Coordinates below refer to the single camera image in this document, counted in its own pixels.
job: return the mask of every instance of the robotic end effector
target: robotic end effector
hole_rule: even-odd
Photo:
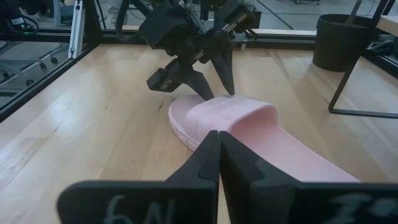
[[[240,0],[229,0],[217,11],[209,30],[190,3],[163,0],[155,4],[139,32],[153,49],[165,49],[169,56],[177,58],[158,69],[148,79],[148,87],[173,92],[186,84],[203,99],[212,99],[214,95],[204,75],[193,69],[197,61],[211,61],[227,92],[233,95],[231,36],[233,31],[244,32],[254,21],[255,17]]]

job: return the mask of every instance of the black trash can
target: black trash can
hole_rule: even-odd
[[[347,65],[361,55],[370,39],[371,19],[356,16],[354,24],[345,23],[349,15],[319,17],[313,63],[323,69],[345,72]]]

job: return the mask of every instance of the wooden table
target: wooden table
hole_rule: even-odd
[[[148,46],[100,45],[1,123],[0,223],[58,223],[59,193],[80,180],[164,180],[178,169],[192,152],[174,135],[167,111],[193,91],[146,86],[170,59]],[[355,177],[397,182],[398,122],[330,114],[342,74],[311,59],[307,51],[236,51],[236,93],[275,104],[286,131]],[[210,63],[195,68],[216,95],[226,93]],[[340,106],[398,110],[390,101],[398,96],[395,79],[365,60],[356,71],[361,84],[348,84]],[[355,94],[370,84],[377,95]],[[221,191],[219,223],[229,222],[227,214]]]

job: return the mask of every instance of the pink slide sandal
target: pink slide sandal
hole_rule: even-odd
[[[210,130],[227,131],[264,160],[302,182],[359,182],[277,125],[274,105],[240,96],[204,101],[184,96],[169,108],[170,124],[193,151]]]

